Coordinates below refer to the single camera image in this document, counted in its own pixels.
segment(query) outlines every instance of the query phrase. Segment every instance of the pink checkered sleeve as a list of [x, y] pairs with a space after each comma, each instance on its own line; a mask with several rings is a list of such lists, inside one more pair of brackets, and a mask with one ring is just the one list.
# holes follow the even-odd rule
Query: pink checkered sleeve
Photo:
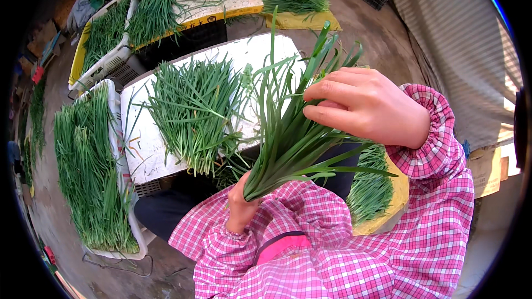
[[196, 298], [227, 297], [253, 265], [258, 247], [251, 231], [235, 234], [223, 222], [209, 230], [203, 248], [194, 268]]
[[[387, 146], [410, 177], [409, 209], [389, 234], [389, 262], [398, 297], [450, 297], [466, 254], [474, 188], [462, 146], [453, 136], [454, 114], [440, 93], [417, 84], [401, 89], [429, 110], [427, 141], [419, 149]], [[366, 239], [360, 238], [364, 245]]]
[[429, 110], [429, 136], [419, 149], [394, 145], [386, 146], [386, 151], [409, 178], [431, 187], [440, 186], [464, 169], [463, 149], [453, 136], [453, 111], [445, 97], [430, 87], [403, 84], [400, 88]]

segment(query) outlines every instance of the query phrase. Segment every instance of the white plastic crate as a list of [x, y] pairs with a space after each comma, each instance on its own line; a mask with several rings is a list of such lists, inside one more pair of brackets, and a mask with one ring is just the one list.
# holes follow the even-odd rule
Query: white plastic crate
[[135, 185], [135, 192], [137, 193], [138, 197], [149, 195], [149, 194], [158, 192], [159, 190], [161, 190], [159, 179], [152, 180], [150, 182], [140, 184], [140, 185]]
[[[118, 162], [116, 162], [116, 172], [118, 174], [116, 184], [117, 188], [120, 189], [121, 192], [123, 192], [124, 189], [129, 189], [130, 193], [132, 194], [131, 203], [129, 206], [128, 220], [129, 225], [131, 226], [131, 232], [133, 233], [133, 236], [135, 237], [138, 243], [139, 252], [135, 254], [126, 254], [120, 252], [98, 251], [95, 249], [90, 249], [90, 251], [99, 256], [112, 257], [114, 259], [142, 260], [148, 252], [148, 244], [152, 242], [153, 239], [155, 239], [156, 235], [154, 235], [145, 227], [141, 228], [133, 212], [133, 207], [136, 201], [138, 200], [138, 196], [137, 193], [133, 191], [133, 182], [131, 181], [128, 163], [126, 161], [126, 157], [124, 156], [125, 150], [121, 147], [120, 142], [120, 140], [123, 138], [122, 116], [120, 114], [120, 95], [118, 95], [115, 90], [114, 82], [109, 79], [103, 79], [101, 82], [93, 86], [90, 90], [94, 90], [97, 86], [103, 83], [107, 83], [108, 85], [109, 109], [111, 110], [111, 113], [115, 118], [114, 121], [109, 123], [109, 140], [111, 142], [111, 151], [115, 158], [119, 160]], [[83, 99], [87, 94], [88, 92], [85, 92], [82, 96], [79, 97], [79, 99]]]
[[[90, 18], [89, 22], [92, 22], [93, 19], [107, 13], [108, 8], [118, 1], [120, 0], [112, 0], [109, 2], [101, 10], [97, 11], [97, 13]], [[126, 17], [126, 28], [129, 26], [129, 20], [137, 10], [138, 2], [139, 0], [131, 0], [128, 15]], [[94, 86], [97, 81], [106, 77], [116, 79], [122, 85], [126, 85], [137, 76], [146, 72], [146, 69], [142, 66], [139, 60], [131, 55], [129, 36], [127, 32], [124, 32], [122, 40], [113, 50], [110, 50], [110, 52], [103, 56], [102, 59], [92, 65], [92, 67], [76, 79], [76, 72], [81, 71], [85, 57], [85, 52], [80, 50], [83, 47], [83, 43], [86, 41], [86, 37], [88, 37], [84, 36], [84, 33], [85, 29], [83, 29], [83, 33], [78, 42], [76, 55], [70, 70], [69, 90], [84, 91], [86, 87], [90, 88]]]

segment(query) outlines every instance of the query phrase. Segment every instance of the corrugated metal wall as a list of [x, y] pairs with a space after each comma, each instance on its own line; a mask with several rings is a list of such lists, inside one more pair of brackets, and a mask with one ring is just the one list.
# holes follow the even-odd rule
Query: corrugated metal wall
[[474, 150], [513, 136], [522, 86], [508, 32], [490, 0], [393, 0], [456, 116], [456, 138]]

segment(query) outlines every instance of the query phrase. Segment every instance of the hand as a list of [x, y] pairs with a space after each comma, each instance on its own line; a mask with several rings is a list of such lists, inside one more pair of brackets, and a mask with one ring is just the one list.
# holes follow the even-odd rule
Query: hand
[[251, 221], [251, 218], [255, 216], [259, 208], [258, 199], [251, 202], [247, 202], [244, 199], [244, 184], [250, 173], [251, 171], [246, 172], [227, 194], [229, 220], [226, 223], [226, 229], [234, 233], [243, 233], [244, 228]]
[[303, 99], [326, 99], [303, 114], [357, 137], [418, 149], [429, 135], [429, 111], [375, 69], [342, 67], [308, 87]]

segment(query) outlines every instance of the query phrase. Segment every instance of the right hand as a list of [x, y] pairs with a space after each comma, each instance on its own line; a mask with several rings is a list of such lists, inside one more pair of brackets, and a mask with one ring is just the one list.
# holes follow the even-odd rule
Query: right hand
[[429, 111], [375, 69], [342, 67], [303, 99], [325, 99], [303, 109], [308, 119], [377, 143], [418, 149], [429, 135]]

